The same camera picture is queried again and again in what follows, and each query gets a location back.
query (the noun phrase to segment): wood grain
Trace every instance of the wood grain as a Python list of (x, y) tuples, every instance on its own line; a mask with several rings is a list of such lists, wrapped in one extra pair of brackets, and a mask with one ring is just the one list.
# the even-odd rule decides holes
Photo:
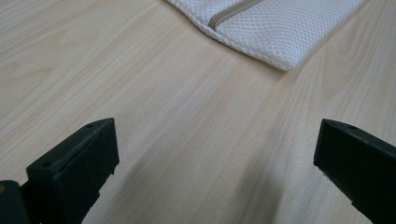
[(314, 167), (322, 119), (396, 145), (396, 2), (284, 73), (166, 1), (0, 3), (0, 177), (114, 117), (120, 165), (84, 223), (370, 223)]

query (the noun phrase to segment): fabric pouch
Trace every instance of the fabric pouch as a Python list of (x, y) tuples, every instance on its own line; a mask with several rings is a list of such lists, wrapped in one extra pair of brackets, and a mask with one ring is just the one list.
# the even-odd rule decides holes
[(206, 35), (289, 71), (366, 0), (168, 0)]

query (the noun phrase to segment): screw hole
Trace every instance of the screw hole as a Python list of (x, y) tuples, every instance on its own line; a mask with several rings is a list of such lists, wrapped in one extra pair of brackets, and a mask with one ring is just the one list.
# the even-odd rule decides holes
[(43, 167), (50, 167), (53, 164), (52, 161), (46, 161), (43, 163)]
[(354, 126), (347, 126), (348, 127), (348, 129), (350, 129), (350, 130), (358, 130), (358, 128), (357, 127), (354, 127)]

